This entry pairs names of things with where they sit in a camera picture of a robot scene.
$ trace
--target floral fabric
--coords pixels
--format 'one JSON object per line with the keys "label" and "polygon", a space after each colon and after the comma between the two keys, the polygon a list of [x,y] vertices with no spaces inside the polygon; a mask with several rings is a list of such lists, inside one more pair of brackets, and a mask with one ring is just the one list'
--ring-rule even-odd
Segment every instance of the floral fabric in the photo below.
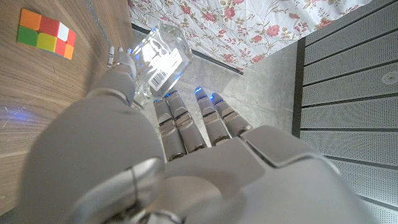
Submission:
{"label": "floral fabric", "polygon": [[193,50],[243,70],[371,0],[128,1],[132,23],[181,27]]}

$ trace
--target rubik's cube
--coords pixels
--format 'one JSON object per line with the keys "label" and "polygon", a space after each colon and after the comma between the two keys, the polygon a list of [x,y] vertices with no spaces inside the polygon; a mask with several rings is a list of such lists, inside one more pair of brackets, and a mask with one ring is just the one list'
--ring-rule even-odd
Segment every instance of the rubik's cube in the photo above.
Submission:
{"label": "rubik's cube", "polygon": [[72,59],[76,34],[60,21],[22,9],[17,41]]}

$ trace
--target bottle label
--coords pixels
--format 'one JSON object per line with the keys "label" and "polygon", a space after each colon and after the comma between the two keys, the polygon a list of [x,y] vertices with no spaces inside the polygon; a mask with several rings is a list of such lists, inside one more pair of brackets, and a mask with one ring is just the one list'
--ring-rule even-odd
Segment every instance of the bottle label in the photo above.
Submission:
{"label": "bottle label", "polygon": [[177,49],[174,49],[171,54],[166,54],[159,57],[154,63],[154,67],[158,68],[158,72],[149,79],[149,85],[155,91],[158,91],[178,68],[181,62],[182,58]]}

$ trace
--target perforated panel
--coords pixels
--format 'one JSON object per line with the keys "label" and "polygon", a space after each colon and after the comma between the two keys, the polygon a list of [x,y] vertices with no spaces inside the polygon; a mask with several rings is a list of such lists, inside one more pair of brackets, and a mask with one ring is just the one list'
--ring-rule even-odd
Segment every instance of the perforated panel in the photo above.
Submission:
{"label": "perforated panel", "polygon": [[398,166],[398,133],[301,131],[300,139],[327,156]]}
{"label": "perforated panel", "polygon": [[303,84],[398,60],[398,31],[304,67]]}
{"label": "perforated panel", "polygon": [[382,7],[384,7],[386,4],[389,4],[390,2],[394,2],[395,0],[373,0],[369,4],[365,6],[361,6],[357,10],[354,10],[340,19],[334,21],[330,25],[326,26],[323,29],[317,30],[313,32],[312,34],[308,35],[305,37],[305,45],[312,44],[313,42],[329,35],[337,30],[341,29],[342,27],[346,26],[347,24],[350,24],[359,18],[372,13],[373,11],[376,11]]}
{"label": "perforated panel", "polygon": [[330,160],[358,194],[398,206],[398,171]]}
{"label": "perforated panel", "polygon": [[398,71],[398,63],[306,86],[302,105],[398,93],[398,83],[386,85],[382,82],[383,75],[391,71]]}
{"label": "perforated panel", "polygon": [[306,47],[305,64],[341,52],[398,28],[397,12],[398,2],[395,2]]}
{"label": "perforated panel", "polygon": [[301,128],[398,128],[398,97],[302,109]]}
{"label": "perforated panel", "polygon": [[380,224],[396,224],[398,223],[398,212],[375,205],[373,203],[363,201],[369,211],[376,217]]}

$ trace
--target clear glass bottle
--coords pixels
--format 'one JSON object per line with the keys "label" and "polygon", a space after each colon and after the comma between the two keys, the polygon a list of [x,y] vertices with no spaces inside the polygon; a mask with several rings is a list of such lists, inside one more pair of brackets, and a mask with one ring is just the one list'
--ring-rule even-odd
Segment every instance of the clear glass bottle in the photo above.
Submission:
{"label": "clear glass bottle", "polygon": [[158,24],[134,49],[131,57],[136,66],[133,80],[139,108],[163,98],[182,76],[192,59],[185,33],[178,27]]}

